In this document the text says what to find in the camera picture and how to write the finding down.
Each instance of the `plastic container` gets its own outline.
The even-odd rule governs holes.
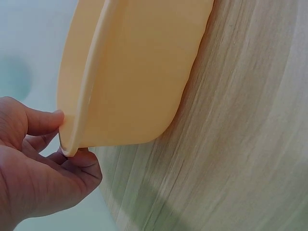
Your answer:
[[[136,144],[172,122],[213,0],[79,0],[59,72],[66,156]]]

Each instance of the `human hand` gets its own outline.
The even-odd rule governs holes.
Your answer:
[[[73,158],[61,150],[43,157],[64,115],[27,108],[0,98],[0,227],[12,230],[23,219],[77,205],[101,182],[97,158],[80,149]]]

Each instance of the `finger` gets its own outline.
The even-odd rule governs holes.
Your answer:
[[[64,121],[64,113],[56,111],[54,113],[41,112],[25,106],[28,120],[28,135],[41,136],[56,131]]]
[[[76,171],[71,168],[71,165],[78,167],[81,171]],[[78,150],[74,157],[68,158],[63,167],[68,166],[70,168],[67,170],[73,170],[73,173],[82,179],[86,185],[87,193],[97,188],[103,179],[101,168],[95,154],[87,150]]]
[[[53,138],[58,134],[58,131],[55,131],[48,135],[43,136],[30,136],[27,135],[25,140],[38,152],[43,151],[53,140]]]
[[[59,148],[57,152],[49,155],[47,158],[57,163],[58,165],[62,165],[65,161],[67,161],[67,157],[63,155],[61,148]]]

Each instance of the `wood grain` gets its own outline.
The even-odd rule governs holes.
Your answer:
[[[96,149],[120,230],[308,230],[307,12],[215,1],[170,128]]]

